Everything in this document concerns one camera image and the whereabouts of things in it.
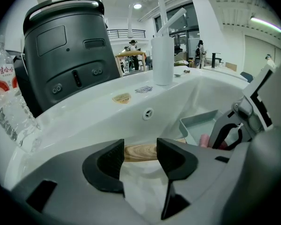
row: machine handle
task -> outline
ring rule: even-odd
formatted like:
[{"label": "machine handle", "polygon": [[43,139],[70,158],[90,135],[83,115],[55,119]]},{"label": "machine handle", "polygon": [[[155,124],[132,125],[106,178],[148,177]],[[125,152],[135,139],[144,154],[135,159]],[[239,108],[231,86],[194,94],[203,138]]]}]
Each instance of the machine handle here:
[{"label": "machine handle", "polygon": [[[48,7],[48,6],[51,6],[53,4],[57,4],[57,3],[61,3],[61,2],[65,2],[65,1],[74,1],[74,0],[47,0],[45,2],[41,2],[40,4],[32,7],[31,9],[28,10],[28,12],[26,13],[25,15],[25,19],[24,19],[24,23],[23,23],[23,31],[24,31],[24,34],[25,34],[25,31],[27,30],[27,27],[28,27],[28,23],[30,21],[30,16],[42,9],[42,8],[45,8],[45,7]],[[90,1],[95,1],[98,3],[98,7],[97,9],[102,12],[102,14],[104,15],[104,5],[102,3],[102,0],[90,0]]]}]

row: white faucet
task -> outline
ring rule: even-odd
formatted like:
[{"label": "white faucet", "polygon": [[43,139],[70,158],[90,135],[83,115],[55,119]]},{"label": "white faucet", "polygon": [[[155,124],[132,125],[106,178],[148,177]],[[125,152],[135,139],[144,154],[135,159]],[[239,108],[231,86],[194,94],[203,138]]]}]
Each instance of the white faucet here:
[{"label": "white faucet", "polygon": [[[128,12],[128,38],[133,38],[132,32],[132,9],[134,1],[131,0]],[[164,0],[158,0],[162,27],[151,40],[153,81],[157,85],[169,85],[174,76],[174,39],[169,37],[169,26],[180,16],[186,13],[184,8],[176,12],[169,20],[165,10]]]}]

